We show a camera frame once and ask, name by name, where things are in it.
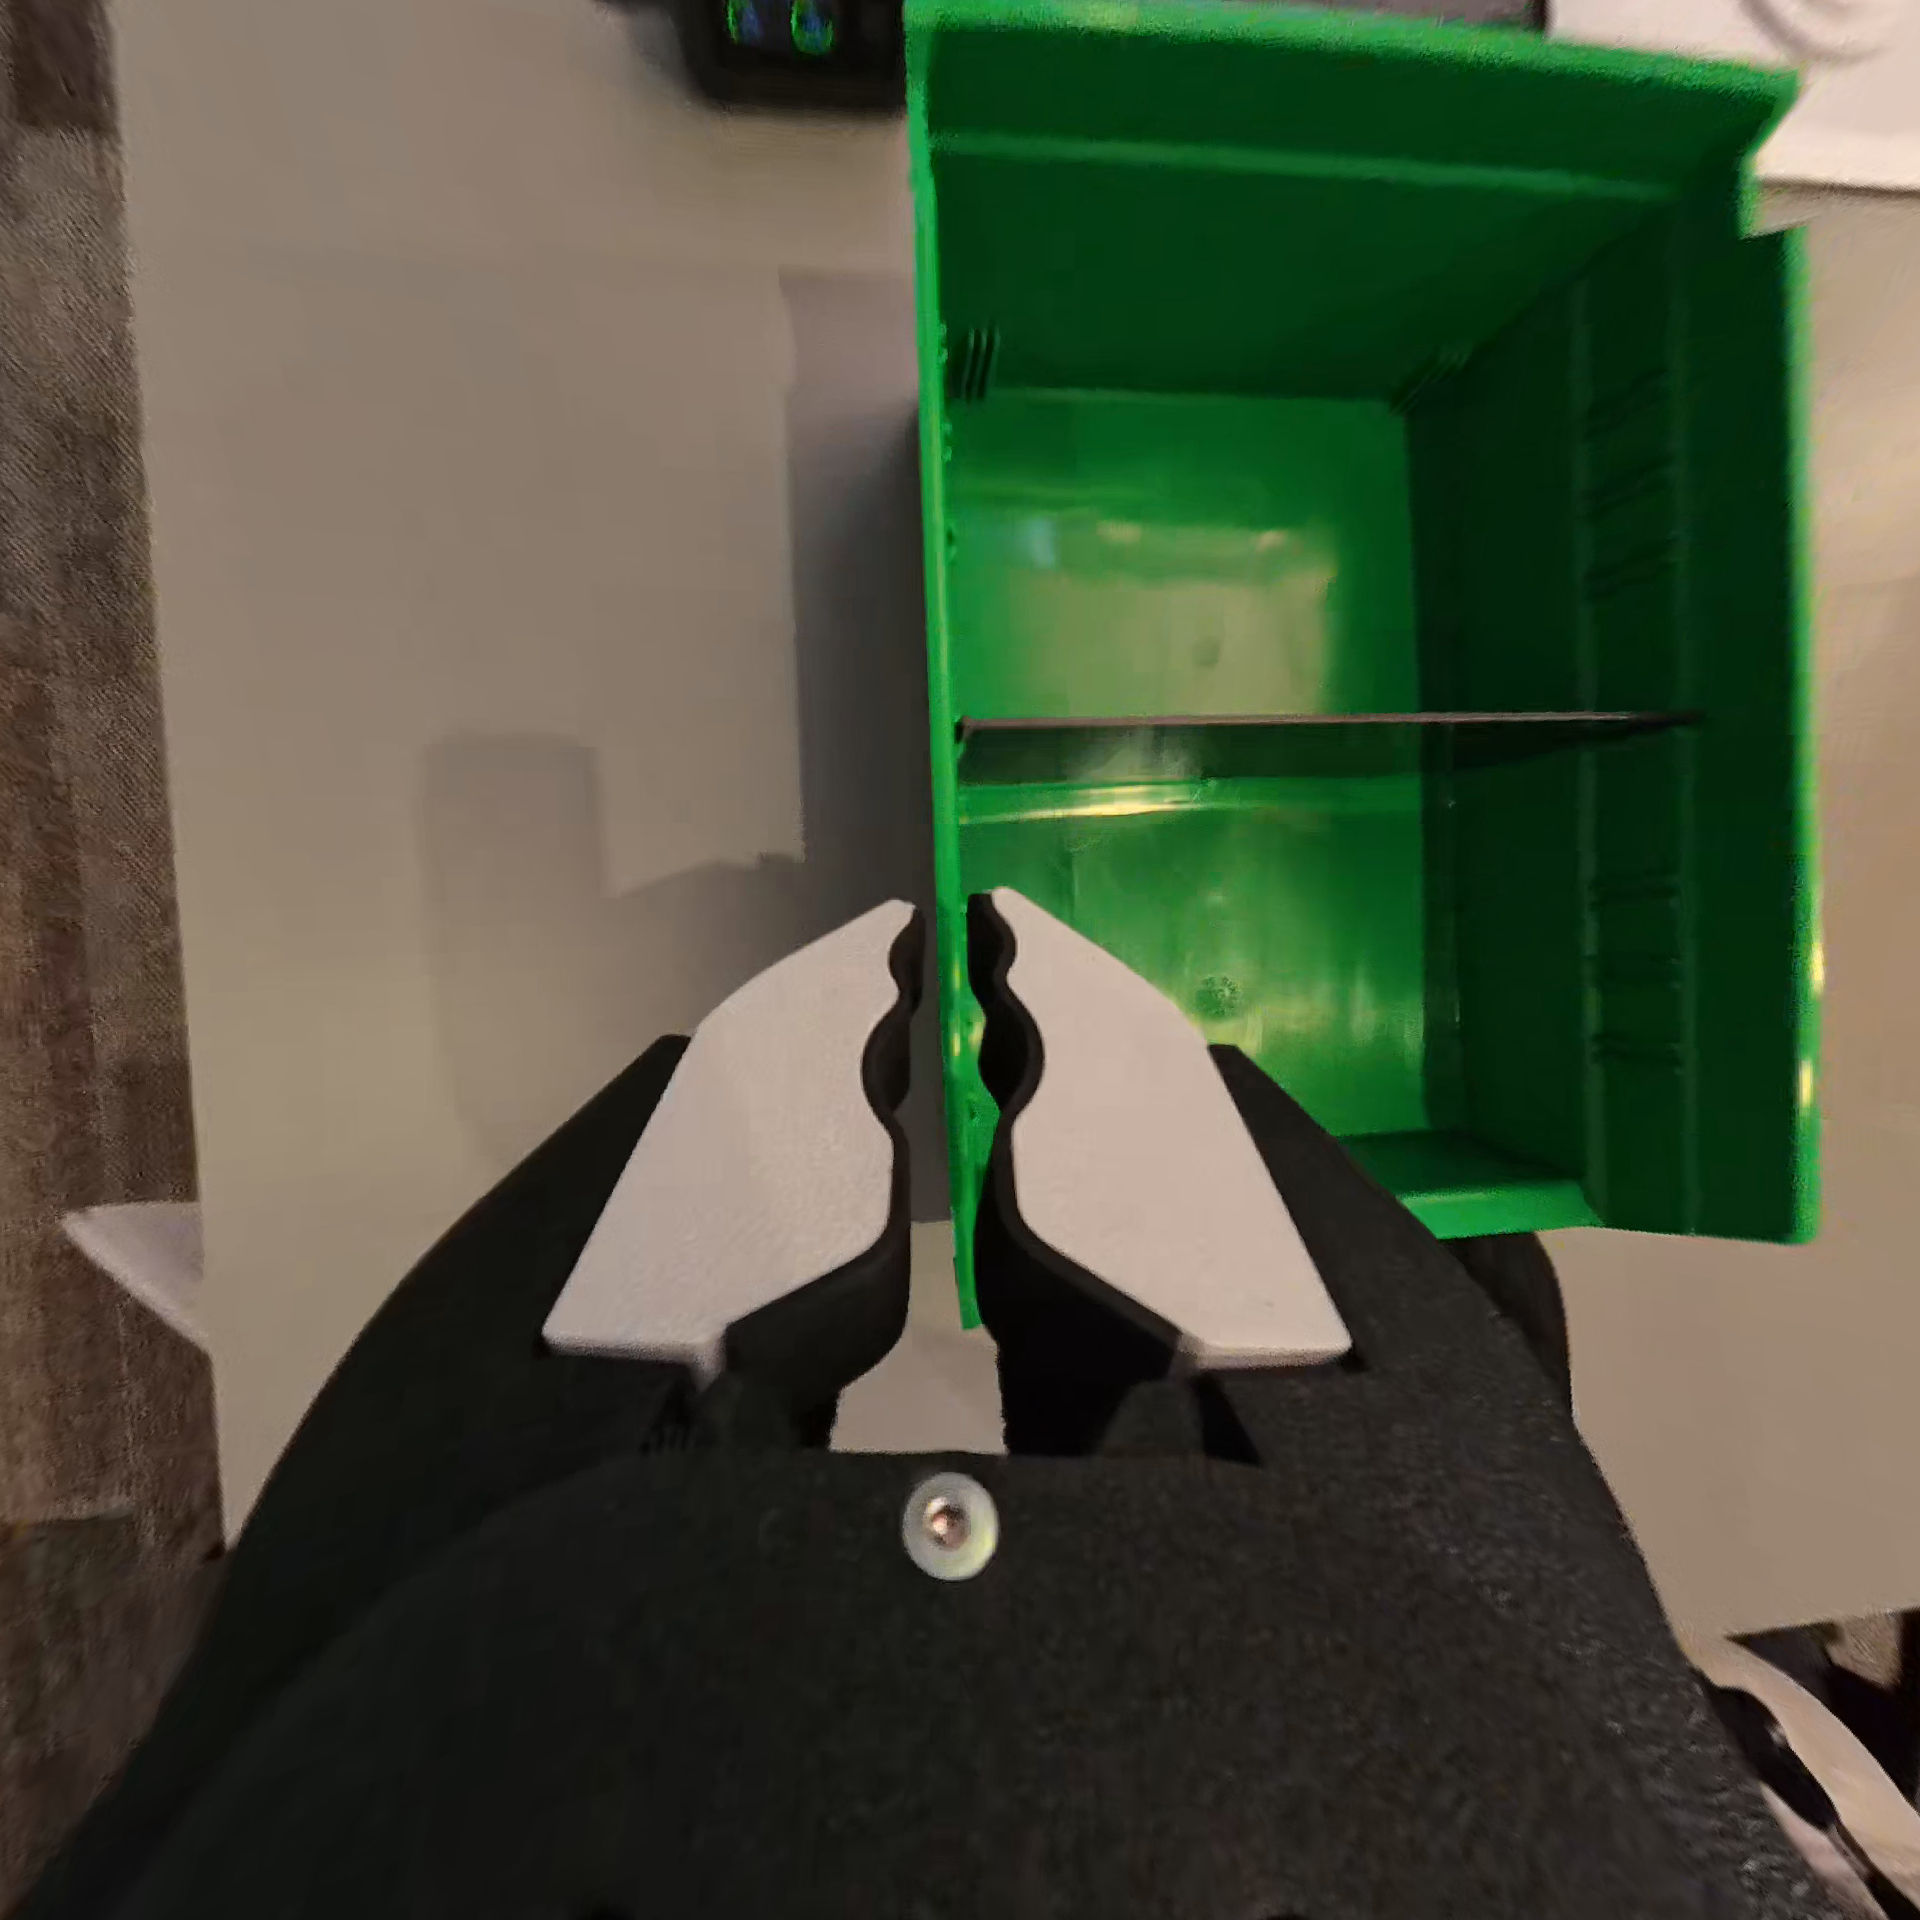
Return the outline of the black bin divider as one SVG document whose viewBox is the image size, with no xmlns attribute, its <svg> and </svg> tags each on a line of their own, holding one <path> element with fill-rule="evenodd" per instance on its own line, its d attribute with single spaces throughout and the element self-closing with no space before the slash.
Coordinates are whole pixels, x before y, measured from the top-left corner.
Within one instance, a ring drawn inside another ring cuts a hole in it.
<svg viewBox="0 0 1920 1920">
<path fill-rule="evenodd" d="M 967 744 L 979 736 L 1012 732 L 1265 732 L 1265 730 L 1368 730 L 1368 727 L 1571 727 L 1659 732 L 1697 727 L 1700 708 L 1555 708 L 1555 710 L 1223 710 L 1223 714 L 964 714 L 951 740 Z"/>
</svg>

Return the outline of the white stand base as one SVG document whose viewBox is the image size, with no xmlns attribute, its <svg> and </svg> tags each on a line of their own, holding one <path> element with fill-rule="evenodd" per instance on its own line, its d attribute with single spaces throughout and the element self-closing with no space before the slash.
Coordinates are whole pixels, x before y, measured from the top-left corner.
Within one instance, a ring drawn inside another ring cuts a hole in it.
<svg viewBox="0 0 1920 1920">
<path fill-rule="evenodd" d="M 1918 3 L 1547 3 L 1547 33 L 1797 75 L 1770 185 L 1918 193 Z"/>
</svg>

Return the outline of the green plastic bin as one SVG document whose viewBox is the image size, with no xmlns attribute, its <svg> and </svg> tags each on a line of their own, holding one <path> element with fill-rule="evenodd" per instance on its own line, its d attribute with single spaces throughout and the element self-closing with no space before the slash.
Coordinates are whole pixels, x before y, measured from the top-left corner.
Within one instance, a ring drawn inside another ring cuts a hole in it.
<svg viewBox="0 0 1920 1920">
<path fill-rule="evenodd" d="M 1788 68 L 906 3 L 954 1270 L 1015 888 L 1436 1237 L 1821 1218 Z M 1659 732 L 964 714 L 1700 708 Z"/>
</svg>

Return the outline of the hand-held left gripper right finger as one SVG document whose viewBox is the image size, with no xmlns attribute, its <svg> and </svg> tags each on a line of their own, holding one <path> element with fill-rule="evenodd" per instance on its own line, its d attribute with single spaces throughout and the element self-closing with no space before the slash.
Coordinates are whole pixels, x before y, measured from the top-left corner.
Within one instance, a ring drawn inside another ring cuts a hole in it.
<svg viewBox="0 0 1920 1920">
<path fill-rule="evenodd" d="M 1351 1354 L 1178 1001 L 1015 888 L 971 899 L 971 980 L 999 1111 L 973 1286 L 1002 1361 L 1163 1375 Z"/>
</svg>

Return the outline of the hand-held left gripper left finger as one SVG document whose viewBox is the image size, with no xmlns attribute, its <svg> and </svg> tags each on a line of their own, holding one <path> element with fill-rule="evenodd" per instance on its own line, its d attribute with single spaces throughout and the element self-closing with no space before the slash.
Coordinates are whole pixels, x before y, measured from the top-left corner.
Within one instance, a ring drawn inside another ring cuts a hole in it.
<svg viewBox="0 0 1920 1920">
<path fill-rule="evenodd" d="M 899 1128 L 922 912 L 882 902 L 747 979 L 691 1033 L 545 1319 L 560 1354 L 747 1373 L 767 1309 L 878 1258 L 905 1309 Z"/>
</svg>

